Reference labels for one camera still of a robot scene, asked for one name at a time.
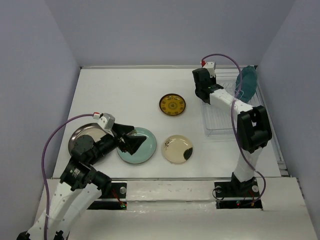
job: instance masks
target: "yellow patterned plate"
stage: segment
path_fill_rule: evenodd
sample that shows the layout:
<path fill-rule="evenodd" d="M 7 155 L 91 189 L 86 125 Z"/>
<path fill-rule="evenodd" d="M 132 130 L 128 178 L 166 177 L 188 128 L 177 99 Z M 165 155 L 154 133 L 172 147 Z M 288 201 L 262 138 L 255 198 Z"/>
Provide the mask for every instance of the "yellow patterned plate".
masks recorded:
<path fill-rule="evenodd" d="M 186 109 L 186 101 L 178 94 L 170 93 L 164 95 L 159 102 L 162 112 L 169 116 L 177 116 L 182 114 Z"/>

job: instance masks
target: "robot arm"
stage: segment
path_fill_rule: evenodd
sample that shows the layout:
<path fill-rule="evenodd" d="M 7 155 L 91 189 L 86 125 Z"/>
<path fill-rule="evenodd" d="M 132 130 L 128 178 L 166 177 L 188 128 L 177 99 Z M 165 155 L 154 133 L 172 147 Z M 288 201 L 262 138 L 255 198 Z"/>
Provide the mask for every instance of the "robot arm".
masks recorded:
<path fill-rule="evenodd" d="M 233 107 L 233 117 L 237 123 L 236 135 L 240 147 L 248 162 L 255 168 L 259 155 L 272 138 L 267 111 L 263 106 L 254 107 L 230 95 L 221 85 L 217 84 L 215 64 L 207 62 L 202 68 L 192 71 L 195 94 L 203 102 L 216 106 L 230 114 Z M 230 197 L 243 196 L 252 187 L 254 169 L 239 155 L 231 182 L 222 191 Z"/>
<path fill-rule="evenodd" d="M 94 119 L 107 133 L 100 141 L 94 142 L 91 136 L 80 136 L 71 151 L 71 158 L 50 202 L 49 216 L 46 210 L 27 231 L 17 240 L 43 240 L 46 217 L 47 240 L 65 240 L 72 225 L 83 212 L 102 194 L 111 189 L 111 178 L 93 168 L 99 159 L 119 148 L 122 152 L 134 154 L 146 140 L 145 136 L 132 136 L 133 126 L 115 123 L 110 114 L 95 113 Z"/>

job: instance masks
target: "plate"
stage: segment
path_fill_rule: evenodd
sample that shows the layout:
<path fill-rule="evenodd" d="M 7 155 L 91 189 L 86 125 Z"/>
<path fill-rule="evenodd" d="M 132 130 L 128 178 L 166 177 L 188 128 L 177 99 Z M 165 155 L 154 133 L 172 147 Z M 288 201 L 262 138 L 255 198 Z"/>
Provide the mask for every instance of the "plate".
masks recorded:
<path fill-rule="evenodd" d="M 135 154 L 130 155 L 128 152 L 122 152 L 119 148 L 116 149 L 120 158 L 130 164 L 141 164 L 152 157 L 156 151 L 157 141 L 156 137 L 148 129 L 142 127 L 135 127 L 133 135 L 145 136 L 146 140 L 142 143 Z"/>
<path fill-rule="evenodd" d="M 98 142 L 106 132 L 98 125 L 98 123 L 89 123 L 79 127 L 75 132 L 71 135 L 69 142 L 68 142 L 68 151 L 71 155 L 71 150 L 74 149 L 75 142 L 78 137 L 83 135 L 89 135 L 93 138 L 95 142 Z"/>
<path fill-rule="evenodd" d="M 171 163 L 185 163 L 192 155 L 192 142 L 182 135 L 168 137 L 162 145 L 162 154 Z"/>
<path fill-rule="evenodd" d="M 186 109 L 186 101 L 182 96 L 170 93 L 160 99 L 159 107 L 163 113 L 169 116 L 177 116 Z"/>

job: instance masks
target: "green plate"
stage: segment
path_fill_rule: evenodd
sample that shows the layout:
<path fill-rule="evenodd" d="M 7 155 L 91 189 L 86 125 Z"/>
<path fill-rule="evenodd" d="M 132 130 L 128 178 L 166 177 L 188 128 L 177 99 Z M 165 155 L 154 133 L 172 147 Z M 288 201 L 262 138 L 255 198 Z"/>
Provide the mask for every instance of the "green plate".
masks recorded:
<path fill-rule="evenodd" d="M 157 141 L 155 136 L 148 129 L 135 127 L 135 136 L 145 136 L 146 140 L 142 143 L 135 154 L 130 155 L 128 152 L 122 152 L 119 148 L 116 149 L 120 158 L 130 164 L 141 164 L 152 157 L 156 151 Z"/>

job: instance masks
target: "white table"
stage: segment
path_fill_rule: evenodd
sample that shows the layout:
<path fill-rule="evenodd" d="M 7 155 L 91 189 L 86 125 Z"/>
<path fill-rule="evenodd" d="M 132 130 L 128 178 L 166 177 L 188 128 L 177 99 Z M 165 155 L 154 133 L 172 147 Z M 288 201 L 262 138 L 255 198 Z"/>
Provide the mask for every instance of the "white table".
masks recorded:
<path fill-rule="evenodd" d="M 113 151 L 94 167 L 111 178 L 229 178 L 239 150 L 234 137 L 206 137 L 201 101 L 195 95 L 192 70 L 195 68 L 115 68 L 82 69 L 73 97 L 69 118 L 93 112 L 110 113 L 119 124 L 149 129 L 156 137 L 153 157 L 131 165 Z M 235 81 L 236 69 L 217 69 L 218 81 Z M 177 93 L 186 101 L 185 112 L 169 117 L 159 109 L 160 98 Z M 59 178 L 70 155 L 68 141 L 80 126 L 94 122 L 86 117 L 69 123 L 63 135 L 53 177 Z M 180 134 L 193 143 L 193 154 L 184 164 L 174 165 L 161 153 L 161 145 L 171 135 Z M 280 177 L 279 154 L 275 139 L 262 151 L 257 169 L 266 177 Z"/>
<path fill-rule="evenodd" d="M 58 182 L 49 180 L 51 196 Z M 211 180 L 129 180 L 127 210 L 85 211 L 69 240 L 317 240 L 296 179 L 266 183 L 260 210 L 216 209 Z M 45 202 L 43 191 L 36 219 Z"/>

